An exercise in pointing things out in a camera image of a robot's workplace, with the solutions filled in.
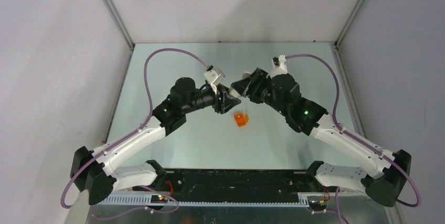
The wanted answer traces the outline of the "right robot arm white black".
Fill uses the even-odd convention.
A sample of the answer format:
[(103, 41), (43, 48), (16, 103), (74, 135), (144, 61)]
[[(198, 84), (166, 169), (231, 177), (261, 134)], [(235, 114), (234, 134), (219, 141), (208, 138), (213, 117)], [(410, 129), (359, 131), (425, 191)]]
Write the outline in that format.
[(319, 104), (304, 98), (294, 78), (286, 74), (270, 77), (257, 68), (231, 89), (256, 104), (265, 103), (284, 116), (288, 126), (341, 151), (359, 163), (359, 167), (334, 166), (314, 161), (305, 177), (306, 187), (319, 191), (326, 187), (345, 187), (364, 192), (385, 207), (393, 207), (407, 182), (411, 155), (392, 152), (373, 144), (348, 128), (334, 122), (332, 114)]

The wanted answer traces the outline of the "white pill bottle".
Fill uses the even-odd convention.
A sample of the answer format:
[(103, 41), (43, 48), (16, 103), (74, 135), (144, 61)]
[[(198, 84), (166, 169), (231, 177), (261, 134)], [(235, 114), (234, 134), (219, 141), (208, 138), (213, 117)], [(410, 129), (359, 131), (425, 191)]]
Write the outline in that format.
[(232, 89), (231, 94), (234, 97), (242, 97), (246, 98), (248, 96), (248, 90), (251, 85), (252, 77), (251, 72), (244, 72), (241, 75), (241, 79), (238, 81), (235, 81), (231, 84), (230, 88)]

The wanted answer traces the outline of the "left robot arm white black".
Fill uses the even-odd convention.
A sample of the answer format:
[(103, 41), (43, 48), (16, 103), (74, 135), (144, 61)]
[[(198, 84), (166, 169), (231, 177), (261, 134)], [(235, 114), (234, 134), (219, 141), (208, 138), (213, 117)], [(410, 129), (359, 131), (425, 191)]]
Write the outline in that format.
[(148, 145), (161, 140), (186, 122), (186, 114), (211, 107), (224, 114), (240, 104), (240, 92), (207, 80), (201, 88), (189, 77), (178, 79), (169, 95), (149, 113), (138, 128), (112, 144), (92, 150), (85, 146), (73, 156), (70, 178), (80, 191), (89, 193), (88, 204), (96, 205), (113, 192), (135, 186), (161, 190), (166, 184), (165, 170), (155, 160), (123, 167), (122, 163)]

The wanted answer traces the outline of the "orange pill organizer box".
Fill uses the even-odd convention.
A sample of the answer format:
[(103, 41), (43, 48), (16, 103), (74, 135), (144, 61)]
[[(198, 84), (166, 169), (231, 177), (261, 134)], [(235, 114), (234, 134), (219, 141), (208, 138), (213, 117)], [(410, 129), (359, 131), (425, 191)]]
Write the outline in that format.
[(238, 127), (244, 127), (249, 122), (249, 116), (243, 113), (237, 113), (234, 115), (235, 123)]

